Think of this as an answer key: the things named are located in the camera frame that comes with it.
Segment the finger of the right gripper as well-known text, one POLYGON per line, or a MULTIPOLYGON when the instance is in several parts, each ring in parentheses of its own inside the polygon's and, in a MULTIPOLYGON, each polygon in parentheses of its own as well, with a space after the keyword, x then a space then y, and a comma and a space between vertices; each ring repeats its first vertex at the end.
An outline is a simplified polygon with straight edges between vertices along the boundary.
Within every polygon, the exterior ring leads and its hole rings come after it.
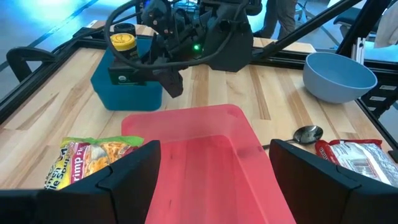
POLYGON ((152 73, 172 98, 183 93, 183 78, 177 69, 163 68, 153 70, 152 73))
POLYGON ((158 65, 163 61, 162 58, 162 49, 159 47, 157 43, 157 39, 152 39, 150 53, 149 53, 149 65, 158 65))

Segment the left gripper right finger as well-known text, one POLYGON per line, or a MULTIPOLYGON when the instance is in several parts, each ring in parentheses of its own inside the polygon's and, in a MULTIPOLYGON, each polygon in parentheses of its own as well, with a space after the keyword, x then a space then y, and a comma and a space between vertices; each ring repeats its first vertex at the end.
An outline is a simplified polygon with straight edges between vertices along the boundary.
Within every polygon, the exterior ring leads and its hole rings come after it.
POLYGON ((280 139, 269 157, 297 223, 397 224, 397 188, 280 139))

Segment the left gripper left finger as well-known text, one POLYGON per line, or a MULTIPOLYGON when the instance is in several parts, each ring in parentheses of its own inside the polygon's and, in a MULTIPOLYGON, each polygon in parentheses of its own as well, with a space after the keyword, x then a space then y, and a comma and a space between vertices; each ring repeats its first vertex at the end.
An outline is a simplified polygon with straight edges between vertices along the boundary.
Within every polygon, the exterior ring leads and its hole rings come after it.
POLYGON ((2 190, 1 223, 144 223, 160 160, 151 141, 62 190, 2 190))

